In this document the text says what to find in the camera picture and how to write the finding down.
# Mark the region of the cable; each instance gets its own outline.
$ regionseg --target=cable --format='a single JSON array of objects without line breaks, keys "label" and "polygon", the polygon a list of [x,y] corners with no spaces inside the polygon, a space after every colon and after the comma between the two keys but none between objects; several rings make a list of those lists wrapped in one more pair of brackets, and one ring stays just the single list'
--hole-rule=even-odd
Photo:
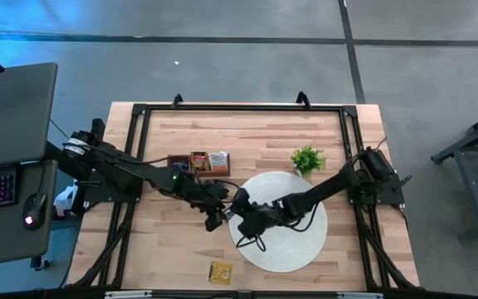
[{"label": "cable", "polygon": [[46,172],[46,168],[43,166],[43,163],[42,162],[39,162],[40,163],[40,166],[41,166],[41,177],[40,177],[40,185],[38,185],[38,194],[41,193],[41,187],[43,185],[43,177],[44,177],[44,174]]},{"label": "cable", "polygon": [[315,219],[315,215],[316,215],[316,209],[319,207],[319,204],[320,203],[317,203],[315,205],[315,207],[313,208],[313,214],[311,215],[311,218],[309,219],[309,223],[307,223],[307,225],[305,226],[305,228],[296,228],[295,226],[298,225],[298,223],[294,223],[294,224],[287,224],[287,223],[284,223],[282,222],[281,220],[279,220],[278,218],[276,217],[272,217],[272,216],[268,216],[269,218],[272,218],[274,219],[275,221],[277,221],[281,226],[285,227],[285,228],[290,228],[292,230],[294,230],[295,232],[298,232],[298,233],[303,233],[305,232],[307,229],[309,229],[309,227],[311,226],[311,224],[313,223],[313,219]]},{"label": "cable", "polygon": [[242,242],[245,238],[246,238],[245,236],[242,236],[242,238],[240,238],[239,241],[237,241],[237,243],[236,243],[236,248],[243,248],[243,247],[245,247],[245,246],[248,246],[248,245],[250,245],[250,244],[255,243],[255,244],[257,245],[257,247],[259,248],[259,250],[261,250],[262,252],[265,252],[265,251],[266,251],[265,242],[263,242],[263,239],[261,238],[260,235],[256,235],[252,241],[249,241],[249,242],[247,242],[247,243],[241,244],[241,242]]},{"label": "cable", "polygon": [[237,188],[236,193],[233,194],[232,200],[223,200],[222,201],[223,203],[232,203],[236,199],[237,194],[239,194],[239,188],[240,188],[238,184],[235,184],[233,182],[228,182],[228,181],[225,181],[225,180],[222,180],[222,179],[214,179],[213,181],[221,182],[223,184],[230,184],[230,185],[234,186],[235,188]]},{"label": "cable", "polygon": [[405,226],[408,227],[408,221],[407,221],[407,216],[405,215],[405,212],[403,212],[403,210],[401,208],[399,208],[399,206],[397,204],[393,204],[392,205],[396,210],[399,211],[399,213],[402,214],[403,216],[403,220],[405,220]]},{"label": "cable", "polygon": [[346,163],[344,163],[344,165],[342,166],[342,169],[346,168],[346,167],[347,167],[350,163],[352,163],[352,162],[353,162],[353,163],[352,163],[351,166],[354,166],[355,161],[357,161],[357,158],[362,157],[365,153],[366,153],[366,152],[360,152],[360,153],[356,154],[355,156],[349,158],[349,160],[346,161]]},{"label": "cable", "polygon": [[63,146],[75,146],[79,149],[84,149],[84,150],[87,150],[87,149],[93,149],[93,150],[97,150],[103,154],[107,154],[109,156],[112,156],[116,159],[120,159],[124,162],[127,162],[127,163],[131,163],[131,164],[152,164],[152,163],[157,163],[157,162],[160,162],[160,161],[164,161],[166,159],[168,159],[168,157],[165,157],[165,158],[160,158],[160,159],[156,159],[156,160],[150,160],[150,161],[135,161],[135,160],[131,160],[131,159],[126,159],[124,157],[121,157],[121,156],[118,156],[117,154],[112,154],[110,153],[109,151],[107,150],[104,150],[104,149],[101,149],[101,148],[98,148],[96,146],[92,146],[92,145],[76,145],[76,144],[72,144],[70,142],[65,142],[62,144]]},{"label": "cable", "polygon": [[51,118],[49,119],[49,121],[66,137],[66,139],[69,139],[67,134],[64,133],[64,131],[58,125],[56,125],[55,122]]},{"label": "cable", "polygon": [[222,180],[222,179],[214,179],[213,181],[215,182],[221,182],[221,183],[224,183],[224,184],[230,184],[232,186],[235,186],[237,188],[237,191],[236,193],[233,195],[233,199],[232,200],[222,200],[222,199],[219,199],[217,196],[215,196],[214,194],[212,194],[211,192],[209,192],[208,189],[206,189],[206,187],[204,187],[204,184],[202,184],[202,181],[200,180],[200,177],[198,176],[198,172],[197,172],[197,169],[195,168],[195,166],[193,165],[193,162],[191,161],[191,159],[189,159],[189,165],[191,166],[191,170],[193,171],[193,174],[195,175],[195,178],[197,179],[197,182],[200,184],[200,186],[202,187],[202,189],[206,192],[206,194],[210,195],[211,197],[213,197],[214,199],[216,200],[220,200],[222,201],[223,203],[231,203],[233,202],[233,200],[236,198],[237,194],[239,193],[239,185],[238,184],[235,184],[233,182],[228,182],[228,181],[225,181],[225,180]]},{"label": "cable", "polygon": [[[374,194],[373,195],[373,205],[377,205],[377,204],[378,204],[378,195]],[[363,209],[364,212],[370,213],[370,205],[363,205],[361,208]]]},{"label": "cable", "polygon": [[385,138],[383,138],[383,140],[381,140],[381,141],[379,142],[378,146],[376,146],[376,148],[373,149],[373,150],[379,150],[379,146],[381,146],[381,145],[383,144],[383,142],[385,142],[385,141],[387,141],[387,136],[385,136]]}]

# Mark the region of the concrete floor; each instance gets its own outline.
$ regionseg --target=concrete floor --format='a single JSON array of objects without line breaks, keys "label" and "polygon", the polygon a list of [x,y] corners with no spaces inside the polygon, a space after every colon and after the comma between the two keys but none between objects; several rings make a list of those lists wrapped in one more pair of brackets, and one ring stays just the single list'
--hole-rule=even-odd
[{"label": "concrete floor", "polygon": [[[478,40],[478,1],[347,0],[354,38]],[[0,33],[344,38],[337,0],[0,0]],[[478,121],[478,47],[356,47],[366,103],[379,104],[404,187],[423,287],[478,295],[473,213],[453,163],[429,160]],[[106,119],[111,101],[356,103],[344,45],[0,40],[4,66],[59,64],[52,119],[66,132]],[[49,139],[64,141],[52,128]],[[75,231],[51,235],[55,266],[0,264],[0,292],[60,285]]]}]

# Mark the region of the wooden table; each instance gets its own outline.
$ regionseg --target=wooden table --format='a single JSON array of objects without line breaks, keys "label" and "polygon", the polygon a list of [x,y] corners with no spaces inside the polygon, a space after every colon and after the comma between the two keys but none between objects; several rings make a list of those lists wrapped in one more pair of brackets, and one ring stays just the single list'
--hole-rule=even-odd
[{"label": "wooden table", "polygon": [[[110,110],[105,141],[118,149],[124,148],[132,105],[130,102],[116,102]],[[385,136],[379,108],[377,105],[357,105],[357,108],[364,146],[374,147]],[[140,132],[141,122],[136,132]],[[138,143],[139,135],[136,134],[132,155],[135,155]],[[318,184],[336,174],[345,161],[336,113],[154,111],[150,118],[144,159],[191,151],[225,150],[232,159],[230,180],[243,184],[266,171],[291,171],[290,156],[293,151],[308,144],[324,149],[325,169],[313,173],[308,179],[312,184]],[[381,145],[381,150],[389,158],[386,142]],[[111,203],[100,203],[86,213],[68,283],[81,278],[103,249],[112,206]],[[298,271],[273,273],[245,260],[236,250],[226,224],[208,233],[204,229],[205,215],[189,208],[187,203],[162,196],[145,184],[130,234],[123,288],[364,290],[355,217],[345,192],[325,200],[324,206],[329,227],[319,256]],[[411,244],[401,214],[390,206],[379,206],[378,219],[385,250],[407,279],[418,284]],[[374,277],[379,282],[377,258],[371,248],[370,252]],[[115,272],[116,260],[117,252],[114,252],[110,279]],[[207,281],[211,261],[233,265],[231,285]]]}]

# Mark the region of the snack package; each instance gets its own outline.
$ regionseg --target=snack package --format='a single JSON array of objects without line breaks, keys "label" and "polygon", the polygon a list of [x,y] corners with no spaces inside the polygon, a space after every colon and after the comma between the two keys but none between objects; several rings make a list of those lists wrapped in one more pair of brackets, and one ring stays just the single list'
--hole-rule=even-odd
[{"label": "snack package", "polygon": [[212,262],[209,267],[208,281],[229,285],[232,282],[232,265],[225,262]]},{"label": "snack package", "polygon": [[206,165],[206,153],[193,152],[191,153],[191,161],[196,171],[209,171],[208,165]]},{"label": "snack package", "polygon": [[228,171],[228,153],[224,151],[209,153],[209,164],[212,171]]}]

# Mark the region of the white placemat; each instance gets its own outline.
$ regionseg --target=white placemat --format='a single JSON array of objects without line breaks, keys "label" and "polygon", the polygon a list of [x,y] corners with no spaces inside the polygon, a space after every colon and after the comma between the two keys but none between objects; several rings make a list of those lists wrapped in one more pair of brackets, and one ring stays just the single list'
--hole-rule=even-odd
[{"label": "white placemat", "polygon": [[[286,172],[267,172],[249,179],[243,188],[250,194],[250,202],[268,203],[287,194],[304,192],[312,188],[307,181]],[[304,228],[309,223],[312,213],[307,213],[296,228]],[[237,229],[242,218],[234,215],[228,227],[234,243],[242,234]],[[303,233],[290,228],[273,227],[267,229],[261,238],[266,245],[262,252],[255,243],[238,248],[239,252],[252,264],[271,272],[291,272],[312,262],[322,250],[328,232],[328,216],[324,205],[316,210],[313,223]]]}]

